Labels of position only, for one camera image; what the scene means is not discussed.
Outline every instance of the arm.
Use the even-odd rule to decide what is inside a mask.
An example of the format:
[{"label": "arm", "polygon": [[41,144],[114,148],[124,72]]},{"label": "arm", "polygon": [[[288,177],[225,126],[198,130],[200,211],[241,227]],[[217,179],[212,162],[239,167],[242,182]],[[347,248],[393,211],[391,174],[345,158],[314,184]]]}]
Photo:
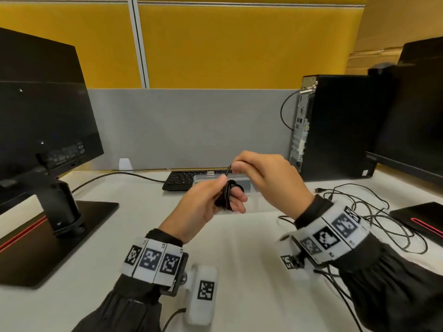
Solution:
[{"label": "arm", "polygon": [[[226,176],[192,187],[158,229],[146,238],[183,246],[212,219],[218,211],[214,201],[227,183]],[[231,191],[231,208],[246,212],[246,195],[239,189]],[[161,304],[159,285],[146,283],[122,274],[114,289],[99,308],[83,318],[73,332],[159,332]]]},{"label": "arm", "polygon": [[[243,152],[233,172],[246,173],[273,206],[303,228],[333,203],[313,196],[297,170],[279,155]],[[369,234],[331,262],[349,289],[362,324],[374,332],[443,330],[443,276],[409,262]]]}]

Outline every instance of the black sleeve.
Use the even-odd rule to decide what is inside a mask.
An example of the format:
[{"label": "black sleeve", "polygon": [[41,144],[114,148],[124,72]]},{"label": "black sleeve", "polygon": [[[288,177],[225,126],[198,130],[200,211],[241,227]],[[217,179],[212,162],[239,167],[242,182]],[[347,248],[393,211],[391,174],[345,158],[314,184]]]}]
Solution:
[{"label": "black sleeve", "polygon": [[[147,238],[183,246],[183,243],[159,229]],[[129,276],[121,275],[100,307],[83,318],[73,332],[159,332],[160,289]]]},{"label": "black sleeve", "polygon": [[[301,228],[333,203],[319,195],[296,220]],[[443,331],[443,276],[409,262],[369,234],[335,260],[362,324],[374,332]]]}]

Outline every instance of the desk surface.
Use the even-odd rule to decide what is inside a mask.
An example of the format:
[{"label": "desk surface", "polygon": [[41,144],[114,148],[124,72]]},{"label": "desk surface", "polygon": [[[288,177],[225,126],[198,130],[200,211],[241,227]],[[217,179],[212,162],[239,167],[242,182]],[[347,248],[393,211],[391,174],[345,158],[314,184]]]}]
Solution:
[{"label": "desk surface", "polygon": [[[143,174],[157,179],[168,176],[167,171]],[[99,172],[77,171],[63,179],[73,189],[98,175]],[[313,191],[316,187],[332,188],[346,182],[351,181],[307,185]],[[355,182],[372,188],[391,203],[392,209],[430,201],[443,203],[441,196],[380,171],[376,171],[373,178]],[[96,309],[119,277],[119,267],[133,239],[157,227],[183,195],[165,193],[161,187],[159,183],[113,175],[76,192],[78,200],[114,201],[120,203],[120,208],[40,289],[0,287],[1,330],[69,332],[81,318]],[[382,207],[381,202],[363,188],[348,186],[343,191]],[[0,237],[39,212],[41,207],[32,197],[1,215]],[[185,246],[190,255],[189,266],[198,262],[219,269],[215,318],[212,326],[205,330],[356,331],[346,306],[323,279],[313,286],[290,279],[274,243],[293,227],[277,222],[278,215],[280,212],[215,216]],[[389,243],[384,233],[375,234]],[[429,246],[429,252],[423,256],[402,255],[443,273],[441,248],[433,242],[429,242]],[[413,247],[420,250],[423,244],[417,240]],[[181,289],[177,297],[163,297],[160,301],[164,324],[172,312],[183,306],[184,290]],[[169,331],[195,329],[182,326],[179,318],[174,320]]]}]

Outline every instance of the black and white square marker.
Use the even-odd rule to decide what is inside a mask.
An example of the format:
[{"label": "black and white square marker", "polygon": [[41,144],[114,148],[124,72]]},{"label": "black and white square marker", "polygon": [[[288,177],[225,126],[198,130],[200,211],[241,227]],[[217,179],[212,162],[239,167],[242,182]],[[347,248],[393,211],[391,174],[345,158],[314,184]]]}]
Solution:
[{"label": "black and white square marker", "polygon": [[323,227],[312,236],[326,250],[340,242],[340,239],[332,232],[332,230],[328,226]]},{"label": "black and white square marker", "polygon": [[291,255],[284,255],[280,256],[281,260],[283,261],[284,265],[288,269],[295,269],[294,263],[292,263],[292,256]]},{"label": "black and white square marker", "polygon": [[180,256],[175,256],[166,253],[163,257],[162,266],[160,267],[160,273],[168,273],[169,275],[175,275],[179,266]]},{"label": "black and white square marker", "polygon": [[354,220],[356,223],[360,223],[360,220],[362,218],[360,218],[360,216],[357,213],[355,213],[353,210],[351,210],[347,206],[345,207],[344,211],[347,215],[349,215],[352,218],[352,220]]},{"label": "black and white square marker", "polygon": [[306,249],[309,255],[315,255],[322,252],[320,247],[311,238],[301,240],[300,244]]},{"label": "black and white square marker", "polygon": [[331,225],[346,239],[357,229],[357,225],[345,214],[341,213]]},{"label": "black and white square marker", "polygon": [[161,251],[156,251],[151,248],[146,248],[140,260],[140,267],[149,270],[157,270],[157,266],[159,265],[161,256],[162,256]]},{"label": "black and white square marker", "polygon": [[200,286],[198,287],[197,299],[203,299],[205,301],[212,301],[212,296],[214,293],[215,283],[211,281],[200,281]]},{"label": "black and white square marker", "polygon": [[125,258],[125,263],[128,263],[131,266],[133,266],[134,263],[137,261],[140,252],[141,252],[141,247],[133,245],[128,253],[128,256]]}]

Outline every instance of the plastic container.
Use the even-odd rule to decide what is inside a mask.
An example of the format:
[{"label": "plastic container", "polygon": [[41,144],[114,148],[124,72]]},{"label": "plastic container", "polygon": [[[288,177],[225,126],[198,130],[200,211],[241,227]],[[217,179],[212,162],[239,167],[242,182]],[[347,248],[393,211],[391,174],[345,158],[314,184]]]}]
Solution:
[{"label": "plastic container", "polygon": [[[219,174],[213,174],[213,175],[195,175],[194,176],[194,183],[198,184],[202,181],[208,181],[212,179],[219,178]],[[239,184],[244,190],[245,195],[248,196],[248,201],[244,203],[246,208],[246,213],[257,213],[257,212],[274,212],[277,211],[277,209],[273,206],[271,206],[261,195],[260,192],[256,189],[252,181],[249,179],[247,175],[244,175],[242,173],[240,174],[230,174],[228,175],[228,180],[234,180],[237,184]],[[222,210],[218,212],[217,214],[235,214],[239,212],[232,212],[228,210]]]}]

